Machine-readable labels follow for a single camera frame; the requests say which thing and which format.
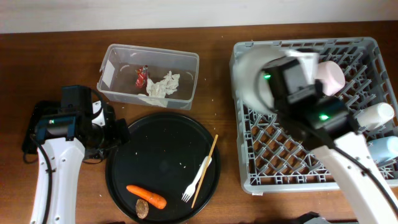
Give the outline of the red snack wrapper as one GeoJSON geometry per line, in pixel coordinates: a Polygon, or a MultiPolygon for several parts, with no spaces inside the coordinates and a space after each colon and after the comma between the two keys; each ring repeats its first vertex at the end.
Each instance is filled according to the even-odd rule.
{"type": "Polygon", "coordinates": [[[147,79],[149,77],[148,66],[145,65],[143,67],[138,68],[136,70],[136,73],[137,73],[136,86],[138,88],[143,88],[147,84],[147,79]]]}

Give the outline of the white napkin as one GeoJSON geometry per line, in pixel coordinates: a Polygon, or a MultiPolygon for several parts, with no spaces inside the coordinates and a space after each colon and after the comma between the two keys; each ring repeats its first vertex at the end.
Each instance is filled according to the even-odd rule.
{"type": "Polygon", "coordinates": [[[167,95],[171,95],[177,91],[179,86],[180,74],[172,74],[171,71],[164,76],[164,79],[154,83],[150,78],[146,81],[147,95],[140,93],[139,96],[144,96],[142,101],[152,105],[166,108],[168,101],[165,99],[167,95]]]}

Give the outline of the brown cookie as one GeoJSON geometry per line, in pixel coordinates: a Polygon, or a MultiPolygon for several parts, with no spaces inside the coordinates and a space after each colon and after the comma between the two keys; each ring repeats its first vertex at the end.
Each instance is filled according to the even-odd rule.
{"type": "Polygon", "coordinates": [[[145,219],[149,213],[149,204],[143,199],[138,199],[136,202],[136,213],[137,217],[140,219],[145,219]]]}

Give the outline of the orange carrot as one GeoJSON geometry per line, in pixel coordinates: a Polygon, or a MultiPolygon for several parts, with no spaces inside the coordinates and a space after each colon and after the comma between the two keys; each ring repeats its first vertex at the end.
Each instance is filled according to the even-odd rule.
{"type": "Polygon", "coordinates": [[[164,209],[167,205],[167,201],[165,198],[163,198],[159,194],[155,194],[146,189],[143,189],[142,187],[139,187],[136,185],[127,185],[126,189],[130,193],[137,195],[138,197],[146,200],[151,205],[153,205],[155,208],[164,209]]]}

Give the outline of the white plastic fork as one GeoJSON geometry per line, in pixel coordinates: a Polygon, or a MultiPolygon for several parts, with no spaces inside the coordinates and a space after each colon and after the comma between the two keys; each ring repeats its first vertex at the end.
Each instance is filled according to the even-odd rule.
{"type": "Polygon", "coordinates": [[[208,156],[206,156],[206,157],[204,158],[204,160],[203,160],[203,162],[201,163],[201,165],[200,165],[200,167],[199,167],[199,170],[198,170],[198,172],[197,172],[197,174],[196,174],[194,180],[193,180],[192,183],[185,189],[185,191],[184,191],[184,193],[183,193],[183,195],[182,195],[182,201],[183,201],[183,202],[188,202],[188,201],[191,199],[191,197],[193,196],[193,194],[195,193],[196,185],[197,185],[198,181],[200,180],[201,175],[202,175],[203,170],[204,170],[204,167],[203,167],[203,166],[206,164],[207,161],[209,161],[209,163],[211,164],[212,158],[209,159],[208,156]]]}

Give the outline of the wooden chopstick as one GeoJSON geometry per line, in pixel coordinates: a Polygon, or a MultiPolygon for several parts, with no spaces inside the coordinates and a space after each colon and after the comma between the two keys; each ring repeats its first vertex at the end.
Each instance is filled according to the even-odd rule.
{"type": "Polygon", "coordinates": [[[213,152],[214,152],[214,150],[215,150],[215,146],[216,146],[216,143],[217,143],[218,138],[219,138],[219,135],[216,134],[215,137],[214,137],[213,144],[212,144],[212,146],[211,146],[210,152],[209,152],[209,154],[208,154],[208,159],[207,159],[205,165],[202,166],[203,171],[202,171],[202,173],[201,173],[201,177],[200,177],[200,180],[199,180],[199,183],[198,183],[196,192],[195,192],[195,196],[194,196],[194,199],[193,199],[191,208],[194,208],[195,203],[196,203],[196,201],[197,201],[197,197],[198,197],[199,191],[200,191],[200,189],[201,189],[203,180],[204,180],[204,178],[205,178],[205,174],[206,174],[206,171],[207,171],[207,169],[208,169],[208,165],[210,164],[210,160],[211,160],[212,155],[213,155],[213,152]]]}

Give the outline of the white speckled plate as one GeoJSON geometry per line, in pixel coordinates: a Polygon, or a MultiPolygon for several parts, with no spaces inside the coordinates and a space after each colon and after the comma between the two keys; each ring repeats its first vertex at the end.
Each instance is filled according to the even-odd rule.
{"type": "Polygon", "coordinates": [[[260,77],[265,64],[285,57],[285,53],[270,46],[257,46],[235,61],[233,68],[234,89],[246,106],[262,114],[272,114],[269,108],[274,106],[274,97],[267,80],[260,77]]]}

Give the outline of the white cup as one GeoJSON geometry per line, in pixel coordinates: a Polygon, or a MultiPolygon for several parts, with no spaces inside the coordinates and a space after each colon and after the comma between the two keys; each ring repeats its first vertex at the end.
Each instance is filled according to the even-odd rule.
{"type": "Polygon", "coordinates": [[[393,107],[388,103],[378,103],[364,109],[358,116],[357,121],[361,127],[368,131],[377,129],[386,124],[395,115],[393,107]]]}

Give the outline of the light blue cup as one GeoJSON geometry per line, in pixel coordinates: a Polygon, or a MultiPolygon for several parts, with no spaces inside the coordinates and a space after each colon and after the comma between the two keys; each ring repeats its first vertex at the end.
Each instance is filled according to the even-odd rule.
{"type": "Polygon", "coordinates": [[[368,142],[372,159],[378,164],[397,157],[397,136],[389,136],[368,142]]]}

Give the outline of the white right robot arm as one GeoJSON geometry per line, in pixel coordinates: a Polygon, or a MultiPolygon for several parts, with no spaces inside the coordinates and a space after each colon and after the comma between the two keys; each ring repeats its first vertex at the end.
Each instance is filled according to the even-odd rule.
{"type": "Polygon", "coordinates": [[[310,83],[295,57],[266,63],[259,76],[273,101],[261,103],[282,127],[327,168],[360,223],[397,223],[397,198],[369,153],[359,124],[346,105],[310,83]]]}

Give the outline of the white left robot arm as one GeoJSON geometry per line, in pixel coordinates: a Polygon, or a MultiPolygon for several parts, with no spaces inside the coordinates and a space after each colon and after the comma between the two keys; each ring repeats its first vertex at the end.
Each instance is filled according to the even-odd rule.
{"type": "Polygon", "coordinates": [[[74,223],[78,176],[87,159],[102,161],[129,142],[125,119],[87,86],[62,88],[62,99],[29,135],[39,162],[31,223],[74,223]]]}

